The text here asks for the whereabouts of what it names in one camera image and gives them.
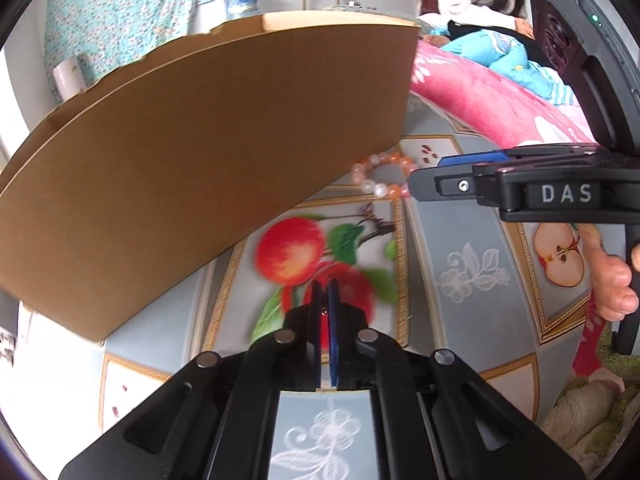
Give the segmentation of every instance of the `floral curtain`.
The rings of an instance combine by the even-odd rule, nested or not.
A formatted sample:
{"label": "floral curtain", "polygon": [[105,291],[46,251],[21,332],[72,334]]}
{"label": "floral curtain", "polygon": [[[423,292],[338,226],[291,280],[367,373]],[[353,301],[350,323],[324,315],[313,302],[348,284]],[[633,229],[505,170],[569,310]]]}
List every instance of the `floral curtain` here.
{"label": "floral curtain", "polygon": [[87,84],[188,33],[196,6],[211,0],[48,0],[45,66],[77,56]]}

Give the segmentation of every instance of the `halved apple print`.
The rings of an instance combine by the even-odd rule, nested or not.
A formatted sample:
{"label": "halved apple print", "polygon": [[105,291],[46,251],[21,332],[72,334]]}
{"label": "halved apple print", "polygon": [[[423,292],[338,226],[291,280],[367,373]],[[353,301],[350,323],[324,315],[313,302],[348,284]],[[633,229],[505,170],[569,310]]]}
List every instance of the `halved apple print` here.
{"label": "halved apple print", "polygon": [[533,245],[549,281],[559,286],[576,286],[584,277],[584,260],[578,248],[580,237],[569,224],[538,226]]}

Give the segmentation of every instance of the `black handle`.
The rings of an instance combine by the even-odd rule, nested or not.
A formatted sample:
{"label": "black handle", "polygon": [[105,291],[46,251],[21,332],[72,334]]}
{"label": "black handle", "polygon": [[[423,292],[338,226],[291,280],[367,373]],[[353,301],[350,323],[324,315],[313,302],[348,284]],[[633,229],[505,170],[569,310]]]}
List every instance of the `black handle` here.
{"label": "black handle", "polygon": [[[625,241],[626,241],[626,262],[631,267],[631,289],[638,295],[640,293],[640,272],[634,269],[631,262],[631,251],[640,244],[640,226],[625,225]],[[613,335],[613,349],[622,355],[631,355],[636,339],[638,338],[638,329],[640,328],[640,308],[633,314],[628,314],[625,319],[620,322],[620,328]]]}

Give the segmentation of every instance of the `white lettering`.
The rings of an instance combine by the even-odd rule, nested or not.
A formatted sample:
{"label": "white lettering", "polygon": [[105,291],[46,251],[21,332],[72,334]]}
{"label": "white lettering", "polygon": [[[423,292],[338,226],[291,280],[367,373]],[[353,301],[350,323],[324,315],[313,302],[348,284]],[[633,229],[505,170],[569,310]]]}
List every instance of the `white lettering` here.
{"label": "white lettering", "polygon": [[564,185],[564,191],[562,192],[562,198],[560,199],[560,203],[563,203],[565,200],[569,202],[574,201],[574,194],[571,192],[571,187],[568,184]]}
{"label": "white lettering", "polygon": [[580,186],[580,202],[587,203],[591,201],[591,184],[582,184]]}
{"label": "white lettering", "polygon": [[542,202],[553,202],[555,198],[554,187],[549,184],[542,185]]}

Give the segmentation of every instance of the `white bead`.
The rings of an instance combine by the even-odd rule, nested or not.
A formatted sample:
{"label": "white bead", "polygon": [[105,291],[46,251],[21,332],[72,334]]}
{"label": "white bead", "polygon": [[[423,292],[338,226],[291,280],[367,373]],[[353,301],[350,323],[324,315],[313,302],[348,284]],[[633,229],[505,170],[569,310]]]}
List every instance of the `white bead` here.
{"label": "white bead", "polygon": [[376,187],[373,189],[373,193],[379,198],[385,197],[389,194],[389,188],[386,184],[376,184]]}
{"label": "white bead", "polygon": [[362,190],[362,192],[366,195],[373,193],[373,190],[376,187],[376,183],[373,182],[373,180],[365,180],[362,185],[360,186],[360,189]]}

